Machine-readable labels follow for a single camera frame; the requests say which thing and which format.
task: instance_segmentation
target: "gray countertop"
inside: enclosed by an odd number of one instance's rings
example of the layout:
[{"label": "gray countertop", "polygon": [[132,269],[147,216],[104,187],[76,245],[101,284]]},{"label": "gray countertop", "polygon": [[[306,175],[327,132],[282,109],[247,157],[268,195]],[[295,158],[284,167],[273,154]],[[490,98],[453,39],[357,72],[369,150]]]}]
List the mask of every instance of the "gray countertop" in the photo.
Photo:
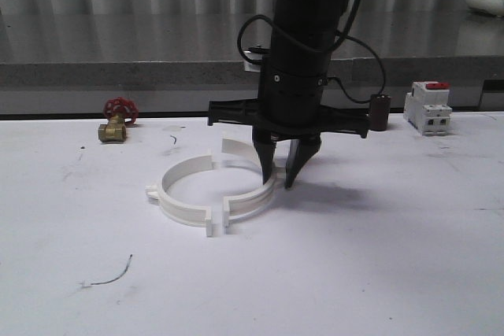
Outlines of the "gray countertop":
[{"label": "gray countertop", "polygon": [[[209,98],[254,96],[258,75],[243,71],[236,49],[249,16],[4,15],[0,114],[93,113],[104,91],[137,98],[147,112],[202,111]],[[269,34],[258,21],[243,45],[268,46]],[[351,34],[384,59],[394,107],[414,80],[450,81],[450,104],[475,106],[484,80],[504,79],[503,19],[469,11],[361,13]],[[329,74],[357,96],[379,85],[376,62],[360,46],[345,42],[332,59]],[[337,87],[326,93],[329,105],[352,106]],[[49,106],[55,96],[67,108]]]}]

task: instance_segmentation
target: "brass valve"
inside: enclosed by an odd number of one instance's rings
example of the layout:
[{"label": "brass valve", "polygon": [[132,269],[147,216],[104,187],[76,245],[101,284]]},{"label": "brass valve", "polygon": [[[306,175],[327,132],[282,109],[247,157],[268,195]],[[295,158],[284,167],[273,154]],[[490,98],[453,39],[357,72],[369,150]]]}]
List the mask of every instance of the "brass valve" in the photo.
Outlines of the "brass valve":
[{"label": "brass valve", "polygon": [[100,125],[98,138],[102,142],[124,142],[126,139],[126,124],[123,115],[118,113],[110,118],[107,125]]},{"label": "brass valve", "polygon": [[109,119],[107,125],[100,125],[98,138],[102,142],[124,142],[126,126],[135,122],[139,110],[134,102],[125,98],[108,100],[103,108],[103,115]]}]

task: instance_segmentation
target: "white circuit breaker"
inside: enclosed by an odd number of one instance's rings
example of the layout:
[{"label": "white circuit breaker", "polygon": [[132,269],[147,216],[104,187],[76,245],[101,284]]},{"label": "white circuit breaker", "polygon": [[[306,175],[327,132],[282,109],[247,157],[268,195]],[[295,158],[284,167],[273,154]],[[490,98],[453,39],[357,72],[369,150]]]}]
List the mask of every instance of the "white circuit breaker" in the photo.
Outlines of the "white circuit breaker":
[{"label": "white circuit breaker", "polygon": [[448,83],[413,82],[406,94],[404,118],[422,135],[445,135],[450,125],[449,94]]}]

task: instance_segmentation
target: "white tabletop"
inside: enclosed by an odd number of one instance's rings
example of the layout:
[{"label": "white tabletop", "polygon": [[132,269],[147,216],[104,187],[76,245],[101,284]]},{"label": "white tabletop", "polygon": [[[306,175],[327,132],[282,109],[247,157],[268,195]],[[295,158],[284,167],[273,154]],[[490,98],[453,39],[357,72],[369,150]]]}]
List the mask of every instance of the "white tabletop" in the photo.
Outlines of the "white tabletop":
[{"label": "white tabletop", "polygon": [[[222,132],[250,129],[139,119],[103,145],[100,123],[0,122],[0,335],[504,334],[504,113],[455,113],[443,137],[401,115],[367,139],[325,134],[292,190],[227,234],[217,217],[212,238],[145,186],[208,149],[239,166]],[[174,196],[218,214],[260,183],[222,168]],[[130,254],[117,281],[81,284]]]}]

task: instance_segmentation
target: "red valve handle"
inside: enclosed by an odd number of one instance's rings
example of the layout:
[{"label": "red valve handle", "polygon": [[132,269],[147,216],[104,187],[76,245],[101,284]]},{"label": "red valve handle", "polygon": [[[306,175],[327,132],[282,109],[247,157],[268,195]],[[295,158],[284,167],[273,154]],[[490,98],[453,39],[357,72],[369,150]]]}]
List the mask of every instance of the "red valve handle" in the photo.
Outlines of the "red valve handle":
[{"label": "red valve handle", "polygon": [[129,121],[125,122],[127,125],[134,124],[136,117],[139,116],[139,110],[131,100],[125,98],[113,98],[108,100],[103,108],[103,115],[110,120],[110,118],[118,113],[122,114],[124,119],[131,118]]}]

